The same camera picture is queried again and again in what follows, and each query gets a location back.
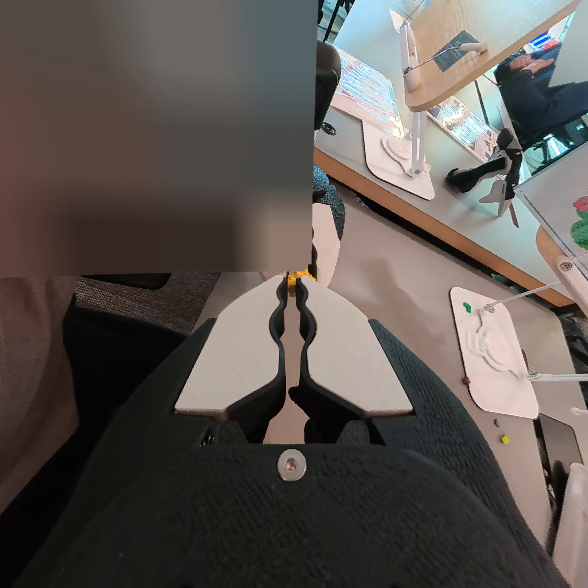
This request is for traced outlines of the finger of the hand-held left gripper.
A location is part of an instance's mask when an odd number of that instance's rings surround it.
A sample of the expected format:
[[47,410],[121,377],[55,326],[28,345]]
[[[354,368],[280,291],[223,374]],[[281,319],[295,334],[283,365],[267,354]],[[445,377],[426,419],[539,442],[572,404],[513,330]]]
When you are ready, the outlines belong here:
[[321,285],[328,286],[334,275],[341,242],[332,208],[328,204],[313,204],[312,229],[312,245],[316,251],[316,279]]

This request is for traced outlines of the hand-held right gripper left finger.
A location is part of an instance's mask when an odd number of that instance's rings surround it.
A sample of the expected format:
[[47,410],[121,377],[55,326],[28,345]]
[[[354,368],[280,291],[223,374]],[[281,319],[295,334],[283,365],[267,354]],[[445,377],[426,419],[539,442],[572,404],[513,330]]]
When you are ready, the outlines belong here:
[[236,298],[209,322],[175,413],[239,424],[262,439],[285,402],[285,277]]

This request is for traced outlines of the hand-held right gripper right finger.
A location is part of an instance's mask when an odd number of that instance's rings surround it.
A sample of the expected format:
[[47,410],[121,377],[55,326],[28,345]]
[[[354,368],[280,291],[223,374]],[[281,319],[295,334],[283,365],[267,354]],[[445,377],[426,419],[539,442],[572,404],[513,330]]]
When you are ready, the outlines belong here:
[[311,277],[295,286],[304,340],[290,399],[307,416],[306,443],[336,443],[349,422],[407,416],[413,405],[368,318]]

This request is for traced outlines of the small yellow lego piece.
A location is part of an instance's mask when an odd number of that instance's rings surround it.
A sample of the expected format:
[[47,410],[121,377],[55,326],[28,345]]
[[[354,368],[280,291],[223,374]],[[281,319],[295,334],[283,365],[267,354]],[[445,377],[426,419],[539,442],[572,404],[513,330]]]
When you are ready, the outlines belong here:
[[295,298],[296,296],[296,284],[298,279],[307,276],[314,281],[317,281],[317,278],[312,275],[308,268],[305,268],[303,271],[296,271],[296,272],[289,272],[287,275],[287,282],[288,282],[288,295],[291,298]]

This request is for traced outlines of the white desk stand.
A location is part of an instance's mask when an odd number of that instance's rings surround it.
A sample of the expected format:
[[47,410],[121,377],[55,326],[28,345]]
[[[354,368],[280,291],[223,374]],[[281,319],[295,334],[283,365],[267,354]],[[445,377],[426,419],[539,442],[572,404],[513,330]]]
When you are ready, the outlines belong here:
[[[410,24],[400,28],[401,67],[405,97],[422,85],[416,37]],[[412,115],[412,127],[402,138],[362,121],[366,165],[379,180],[426,201],[435,191],[424,158],[426,111]]]
[[[528,297],[555,285],[575,294],[577,304],[587,303],[587,279],[575,264],[560,258],[557,282],[495,300],[479,293],[453,287],[449,298],[458,336],[467,386],[482,410],[507,416],[536,419],[539,404],[533,383],[587,382],[587,374],[540,373],[529,368],[521,350],[511,314],[506,308],[514,300]],[[467,313],[462,303],[472,306]]]

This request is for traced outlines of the grey desk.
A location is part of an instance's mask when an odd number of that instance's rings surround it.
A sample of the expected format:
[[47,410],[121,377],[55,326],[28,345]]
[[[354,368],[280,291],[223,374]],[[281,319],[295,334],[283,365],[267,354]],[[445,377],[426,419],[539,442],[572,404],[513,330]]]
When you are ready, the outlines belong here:
[[[460,399],[492,448],[528,526],[546,545],[552,520],[533,422],[491,415],[478,408],[461,382],[465,375],[449,293],[454,286],[493,299],[509,296],[495,281],[378,216],[353,198],[344,198],[346,222],[341,252],[330,288],[368,318],[377,319],[434,371]],[[239,295],[262,283],[256,272],[220,275],[193,331],[216,317]],[[556,315],[529,299],[507,305],[529,367],[548,373],[572,373],[573,364]],[[303,340],[295,300],[289,299],[282,338],[286,382],[298,383]],[[577,415],[584,398],[576,382],[538,383],[540,412],[561,422]],[[500,427],[493,424],[498,419]],[[266,442],[303,440],[306,417],[290,399],[271,422]],[[502,445],[499,436],[510,437]]]
[[[408,3],[356,1],[334,40],[336,48],[390,79],[401,120],[407,128],[412,113],[405,103],[400,35],[394,28],[391,11],[401,13],[401,21],[412,22],[430,4],[419,1],[418,8],[408,8]],[[482,114],[474,82],[454,96],[471,112]],[[434,199],[425,201],[370,172],[360,121],[335,109],[329,111],[327,121],[336,129],[336,135],[320,133],[314,163],[328,175],[527,289],[555,282],[555,274],[536,245],[539,223],[524,204],[518,199],[513,203],[520,225],[516,228],[509,212],[497,217],[496,204],[479,202],[489,193],[491,180],[482,181],[475,190],[463,195],[455,195],[447,188],[448,171],[475,166],[479,160],[436,123],[428,119],[425,128],[424,155],[430,164],[435,190]]]

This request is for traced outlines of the colourful printed booklet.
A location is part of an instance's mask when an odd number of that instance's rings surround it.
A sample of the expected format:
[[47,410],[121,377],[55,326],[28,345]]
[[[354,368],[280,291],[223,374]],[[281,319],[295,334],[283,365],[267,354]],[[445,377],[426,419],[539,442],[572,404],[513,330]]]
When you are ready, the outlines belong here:
[[391,81],[340,48],[341,77],[331,107],[360,121],[403,138],[405,128]]
[[460,99],[449,97],[430,108],[428,116],[481,163],[490,160],[499,133],[471,112]]

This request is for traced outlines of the idle hand-held gripper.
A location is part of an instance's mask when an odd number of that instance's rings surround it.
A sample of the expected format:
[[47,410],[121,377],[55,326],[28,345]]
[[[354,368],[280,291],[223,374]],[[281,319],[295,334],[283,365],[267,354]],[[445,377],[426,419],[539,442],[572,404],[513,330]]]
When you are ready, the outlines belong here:
[[497,217],[502,217],[511,206],[520,180],[523,150],[518,138],[509,128],[501,130],[489,160],[475,168],[452,169],[445,181],[454,190],[465,194],[482,180],[495,178],[490,192],[480,203],[498,203]]

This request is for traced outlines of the person's torso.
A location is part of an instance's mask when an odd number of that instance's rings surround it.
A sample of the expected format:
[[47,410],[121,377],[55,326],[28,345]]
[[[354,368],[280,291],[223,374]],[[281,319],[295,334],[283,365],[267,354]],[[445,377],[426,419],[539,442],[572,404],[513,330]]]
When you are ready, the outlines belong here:
[[1,512],[77,428],[63,320],[78,281],[1,279]]

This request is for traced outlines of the black tablet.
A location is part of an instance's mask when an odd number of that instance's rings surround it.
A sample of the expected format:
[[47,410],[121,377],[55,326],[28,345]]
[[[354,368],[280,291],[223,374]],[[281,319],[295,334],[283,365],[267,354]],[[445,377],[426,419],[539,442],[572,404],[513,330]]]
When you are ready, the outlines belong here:
[[573,463],[584,464],[574,429],[560,420],[540,413],[536,424],[545,448],[554,483],[564,484]]

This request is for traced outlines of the brick instruction sheet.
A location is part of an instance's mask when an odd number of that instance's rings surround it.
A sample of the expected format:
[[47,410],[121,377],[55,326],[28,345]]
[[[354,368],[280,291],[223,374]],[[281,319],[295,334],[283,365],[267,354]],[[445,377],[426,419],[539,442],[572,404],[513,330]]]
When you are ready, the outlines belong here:
[[562,251],[587,266],[587,143],[526,180],[516,195]]

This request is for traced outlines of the wooden display board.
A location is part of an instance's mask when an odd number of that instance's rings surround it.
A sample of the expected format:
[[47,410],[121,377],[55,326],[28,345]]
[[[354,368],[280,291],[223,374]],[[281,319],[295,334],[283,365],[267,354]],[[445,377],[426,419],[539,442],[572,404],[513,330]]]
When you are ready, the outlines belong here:
[[566,258],[575,264],[580,273],[587,279],[587,251],[577,249],[570,252],[565,247],[562,249],[560,243],[554,240],[542,225],[539,225],[537,230],[536,245],[540,254],[557,277],[561,277],[559,270],[560,258]]
[[[432,1],[410,23],[420,67],[419,86],[405,90],[412,113],[427,111],[461,91],[523,48],[540,33],[572,14],[580,1]],[[431,59],[458,33],[466,31],[487,45],[479,56],[470,52],[442,72]]]

